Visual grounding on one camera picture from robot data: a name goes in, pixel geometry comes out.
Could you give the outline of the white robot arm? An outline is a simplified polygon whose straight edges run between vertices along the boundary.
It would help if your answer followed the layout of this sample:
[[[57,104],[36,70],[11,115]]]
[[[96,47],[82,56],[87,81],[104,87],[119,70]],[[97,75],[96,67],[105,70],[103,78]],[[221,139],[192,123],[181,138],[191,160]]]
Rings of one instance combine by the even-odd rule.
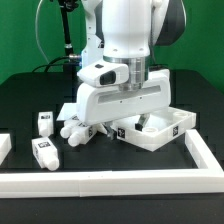
[[[182,0],[99,0],[85,7],[95,13],[104,46],[101,58],[78,72],[77,116],[114,137],[114,121],[138,115],[142,126],[150,112],[169,106],[169,71],[150,71],[150,59],[154,46],[183,34],[185,8]]]

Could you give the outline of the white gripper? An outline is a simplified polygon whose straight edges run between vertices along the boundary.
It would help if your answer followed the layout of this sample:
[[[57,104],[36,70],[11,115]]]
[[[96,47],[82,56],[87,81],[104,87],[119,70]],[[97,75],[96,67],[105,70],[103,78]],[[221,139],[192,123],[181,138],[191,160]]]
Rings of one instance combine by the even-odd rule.
[[[110,139],[116,131],[110,121],[141,115],[135,129],[141,131],[150,118],[147,113],[166,108],[171,102],[170,71],[162,69],[149,74],[143,86],[134,91],[120,91],[118,86],[95,88],[81,84],[77,91],[77,116],[87,125],[104,123]]]

